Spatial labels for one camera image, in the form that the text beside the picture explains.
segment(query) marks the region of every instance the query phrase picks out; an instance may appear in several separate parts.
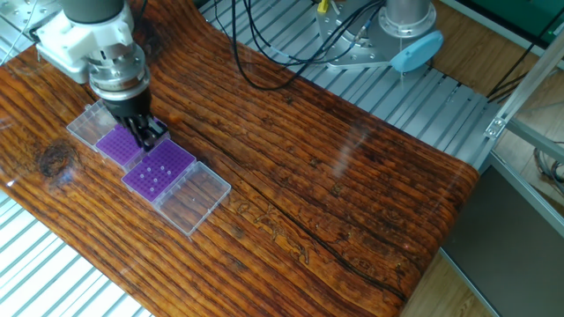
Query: silver metal plate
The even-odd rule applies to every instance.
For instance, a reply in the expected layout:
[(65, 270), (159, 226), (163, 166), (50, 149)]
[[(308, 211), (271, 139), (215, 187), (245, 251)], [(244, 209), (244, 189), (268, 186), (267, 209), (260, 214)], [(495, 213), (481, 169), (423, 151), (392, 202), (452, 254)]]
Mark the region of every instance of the silver metal plate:
[[(237, 40), (257, 49), (242, 1), (237, 2), (235, 9)], [(200, 11), (220, 29), (213, 1)], [(309, 1), (255, 1), (252, 12), (264, 38), (288, 55), (308, 58), (323, 43), (317, 10)], [(218, 1), (218, 17), (231, 34), (230, 1)], [(274, 51), (265, 51), (278, 61), (289, 61)], [(499, 106), (486, 103), (485, 97), (430, 67), (414, 70), (403, 78), (387, 66), (339, 70), (330, 65), (317, 65), (301, 75), (476, 169), (494, 147), (483, 132)]]
[[(33, 11), (34, 5), (34, 0), (0, 0), (0, 61), (6, 57), (11, 45), (18, 38), (26, 24), (27, 30), (29, 30), (61, 10), (56, 0), (37, 0), (37, 5), (35, 5), (35, 10)], [(33, 42), (24, 33), (19, 37), (18, 42), (10, 53), (10, 57), (6, 61), (9, 61), (32, 45)]]

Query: wood knot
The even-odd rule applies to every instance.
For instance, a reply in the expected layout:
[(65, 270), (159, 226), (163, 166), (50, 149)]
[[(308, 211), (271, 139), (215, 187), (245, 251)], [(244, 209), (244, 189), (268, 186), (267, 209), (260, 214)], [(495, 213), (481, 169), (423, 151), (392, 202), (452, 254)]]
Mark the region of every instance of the wood knot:
[(309, 161), (309, 165), (310, 165), (311, 167), (317, 167), (317, 165), (319, 164), (319, 162), (320, 162), (320, 161), (319, 161), (319, 158), (312, 158), (312, 159)]
[(335, 197), (338, 197), (339, 194), (341, 193), (341, 189), (343, 189), (343, 185), (336, 183), (333, 188), (331, 188), (331, 194)]
[(77, 161), (78, 155), (75, 148), (66, 140), (58, 139), (38, 157), (37, 164), (43, 175), (53, 178), (66, 168), (73, 167)]

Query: purple tip rack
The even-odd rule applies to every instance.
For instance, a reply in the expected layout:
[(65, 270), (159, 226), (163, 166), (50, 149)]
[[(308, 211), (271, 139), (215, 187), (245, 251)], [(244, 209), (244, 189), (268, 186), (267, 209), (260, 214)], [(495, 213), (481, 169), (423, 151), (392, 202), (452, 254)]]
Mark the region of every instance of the purple tip rack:
[(125, 172), (122, 182), (190, 236), (231, 190), (231, 185), (170, 140), (166, 133), (146, 153), (117, 125), (101, 101), (86, 107), (67, 130)]
[(96, 148), (121, 166), (128, 165), (142, 151), (137, 146), (135, 137), (119, 124), (98, 141)]
[(153, 203), (194, 162), (196, 158), (190, 153), (174, 142), (165, 140), (123, 176), (122, 181)]

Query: black cable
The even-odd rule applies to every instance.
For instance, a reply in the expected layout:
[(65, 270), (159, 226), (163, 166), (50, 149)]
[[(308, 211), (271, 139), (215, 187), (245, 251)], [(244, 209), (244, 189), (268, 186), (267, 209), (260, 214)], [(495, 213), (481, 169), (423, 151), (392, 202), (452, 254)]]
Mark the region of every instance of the black cable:
[[(548, 29), (554, 24), (554, 22), (556, 22), (558, 20), (558, 18), (564, 13), (564, 7), (562, 7), (562, 9), (560, 9), (560, 11), (554, 16), (554, 18), (552, 20), (550, 20), (550, 22), (548, 22), (548, 24), (545, 26), (545, 28), (543, 28), (543, 30), (540, 32), (540, 34), (537, 36), (539, 39), (546, 33), (546, 31), (548, 31)], [(511, 73), (513, 72), (513, 70), (515, 70), (515, 68), (517, 68), (517, 66), (524, 60), (524, 58), (530, 53), (530, 51), (532, 50), (532, 48), (535, 47), (535, 43), (531, 43), (529, 45), (529, 47), (524, 51), (524, 53), (521, 55), (521, 57), (519, 57), (519, 59), (517, 60), (517, 62), (515, 64), (513, 64), (513, 66), (511, 67), (511, 69), (503, 76), (503, 78), (495, 85), (495, 87), (492, 89), (492, 91), (490, 91), (486, 98), (490, 98), (492, 95), (494, 95), (496, 92), (498, 92), (499, 90), (503, 89), (504, 87), (506, 87), (507, 85), (504, 85), (503, 87), (500, 87), (501, 83), (503, 83), (508, 77), (509, 75), (511, 75)]]
[[(255, 45), (257, 46), (258, 50), (259, 50), (261, 53), (263, 53), (263, 55), (265, 55), (269, 60), (271, 60), (271, 61), (274, 62), (274, 63), (277, 63), (277, 64), (279, 64), (279, 65), (283, 65), (283, 66), (285, 66), (285, 67), (288, 67), (288, 66), (295, 66), (295, 65), (302, 65), (302, 64), (305, 64), (305, 63), (309, 63), (309, 64), (330, 63), (330, 62), (334, 62), (334, 61), (338, 60), (339, 58), (343, 57), (343, 56), (346, 55), (348, 52), (350, 52), (351, 49), (353, 49), (353, 44), (352, 44), (345, 52), (341, 53), (340, 55), (337, 55), (337, 56), (335, 56), (335, 57), (333, 57), (333, 58), (331, 58), (331, 59), (329, 59), (329, 60), (323, 60), (323, 58), (327, 55), (327, 53), (329, 52), (329, 50), (330, 50), (330, 48), (332, 47), (332, 45), (335, 44), (335, 43), (339, 40), (339, 37), (337, 37), (337, 38), (336, 38), (337, 41), (333, 41), (333, 42), (331, 43), (331, 45), (328, 46), (328, 47), (323, 51), (324, 54), (323, 54), (322, 56), (320, 56), (320, 57), (317, 57), (314, 61), (311, 61), (310, 59), (305, 60), (305, 59), (297, 58), (297, 57), (295, 57), (295, 56), (287, 55), (287, 54), (285, 54), (285, 53), (283, 53), (283, 52), (278, 51), (277, 49), (274, 49), (274, 47), (261, 35), (261, 33), (260, 33), (260, 31), (258, 30), (258, 27), (256, 27), (255, 21), (254, 21), (254, 19), (253, 19), (253, 15), (252, 15), (252, 12), (251, 12), (251, 8), (252, 8), (251, 0), (249, 0), (249, 4), (247, 4), (247, 0), (243, 0), (243, 3), (244, 3), (244, 5), (245, 5), (245, 9), (247, 10), (247, 14), (249, 15), (250, 30), (251, 30), (251, 35), (252, 35), (252, 38), (253, 38), (253, 41), (254, 41)], [(380, 7), (382, 6), (383, 1), (378, 1), (377, 3), (373, 3), (373, 4), (367, 4), (366, 7), (365, 7), (362, 11), (358, 12), (358, 14), (353, 14), (354, 17), (353, 17), (353, 19), (347, 24), (346, 28), (348, 28), (352, 23), (354, 23), (357, 18), (362, 17), (362, 15), (363, 15), (366, 11), (370, 10), (372, 7), (374, 7), (374, 6), (378, 5), (378, 4), (380, 4), (380, 6), (374, 10), (373, 14), (372, 14), (371, 17), (370, 17), (370, 20), (374, 19), (375, 14), (378, 12), (378, 10), (380, 9)], [(257, 36), (258, 36), (259, 39), (264, 43), (264, 45), (266, 45), (268, 48), (272, 48), (274, 51), (278, 51), (278, 52), (277, 52), (278, 54), (281, 54), (281, 55), (283, 55), (283, 56), (285, 56), (285, 57), (288, 57), (289, 59), (294, 60), (294, 61), (296, 61), (296, 62), (293, 62), (293, 63), (282, 63), (282, 62), (279, 62), (279, 61), (275, 60), (274, 58), (270, 57), (266, 52), (264, 52), (264, 50), (263, 50), (263, 48), (262, 48), (262, 45), (260, 45), (260, 44), (258, 43), (258, 40), (256, 39)]]
[(225, 35), (227, 35), (227, 31), (226, 31), (225, 27), (223, 27), (223, 24), (221, 23), (221, 21), (219, 21), (219, 18), (218, 18), (218, 0), (213, 0), (213, 10), (214, 10), (214, 13), (215, 13), (215, 20), (218, 21), (219, 26), (221, 26), (221, 31), (223, 31), (223, 33)]
[(141, 22), (141, 19), (143, 18), (143, 15), (145, 14), (145, 9), (147, 8), (148, 2), (149, 2), (149, 0), (143, 1), (143, 4), (141, 5), (141, 10), (139, 11), (137, 18), (135, 19), (135, 23), (133, 25), (133, 30), (135, 30), (137, 28), (137, 26), (139, 25), (139, 23)]
[[(346, 28), (348, 28), (350, 26), (350, 24), (352, 23), (351, 21), (354, 21), (355, 18), (357, 18), (359, 16), (359, 14), (361, 12), (363, 12), (367, 7), (369, 6), (373, 6), (376, 4), (366, 4), (364, 6), (362, 6), (361, 8), (359, 8), (357, 11), (355, 11), (350, 17), (348, 17), (341, 25), (338, 26), (339, 28), (343, 28), (343, 30), (341, 30), (338, 34), (337, 37), (335, 38), (335, 40), (331, 43), (331, 45), (335, 42), (338, 41), (338, 39), (340, 39), (340, 37), (343, 35), (343, 33), (346, 31)], [(296, 73), (294, 73), (294, 75), (292, 77), (290, 77), (290, 79), (288, 79), (285, 83), (283, 83), (282, 85), (279, 86), (275, 86), (275, 87), (264, 87), (264, 86), (260, 86), (255, 84), (252, 80), (250, 80), (250, 78), (247, 76), (247, 74), (245, 73), (245, 71), (243, 70), (242, 66), (241, 66), (241, 61), (239, 59), (239, 51), (237, 48), (237, 25), (236, 25), (236, 12), (235, 12), (235, 5), (236, 5), (236, 0), (232, 0), (232, 8), (231, 8), (231, 18), (232, 18), (232, 45), (233, 45), (233, 51), (234, 51), (234, 59), (235, 59), (235, 63), (237, 64), (237, 67), (239, 69), (239, 72), (241, 73), (241, 75), (243, 76), (243, 78), (249, 83), (249, 85), (251, 85), (253, 88), (259, 89), (259, 90), (264, 90), (264, 91), (274, 91), (277, 89), (282, 89), (287, 87), (288, 85), (290, 85), (299, 75), (301, 75), (301, 73), (309, 66), (309, 63), (313, 62), (320, 54), (323, 53), (323, 51), (326, 49), (325, 46), (329, 43), (329, 41), (331, 40), (331, 38), (333, 37), (334, 34), (336, 34), (337, 32), (333, 32), (330, 37), (327, 38), (327, 40), (325, 40), (322, 44), (322, 46), (313, 54), (313, 56), (311, 56), (308, 59), (308, 63), (305, 63)]]

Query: metal grating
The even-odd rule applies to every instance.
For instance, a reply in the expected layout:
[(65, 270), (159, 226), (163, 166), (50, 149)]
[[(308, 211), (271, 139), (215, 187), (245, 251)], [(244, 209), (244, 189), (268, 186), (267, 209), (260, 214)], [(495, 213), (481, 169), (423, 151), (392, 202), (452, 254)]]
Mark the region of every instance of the metal grating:
[[(55, 0), (37, 0), (32, 15), (34, 5), (35, 1), (33, 0), (0, 0), (0, 62), (10, 51), (11, 45), (26, 26), (30, 16), (31, 21), (29, 21), (28, 29), (61, 10)], [(6, 62), (32, 45), (33, 42), (25, 34), (22, 35), (10, 52), (10, 57)]]
[[(237, 40), (257, 49), (241, 0), (235, 9)], [(213, 1), (200, 11), (206, 20), (221, 29), (215, 19)], [(252, 11), (261, 34), (280, 51), (308, 58), (323, 43), (311, 1), (256, 1)], [(227, 33), (231, 33), (231, 1), (218, 1), (218, 17)], [(263, 49), (281, 62), (288, 61), (270, 48)], [(401, 78), (390, 67), (341, 70), (312, 66), (302, 76), (477, 169), (494, 146), (487, 143), (483, 132), (498, 105), (488, 104), (484, 96), (433, 68), (423, 67)]]
[(152, 316), (0, 192), (2, 316)]

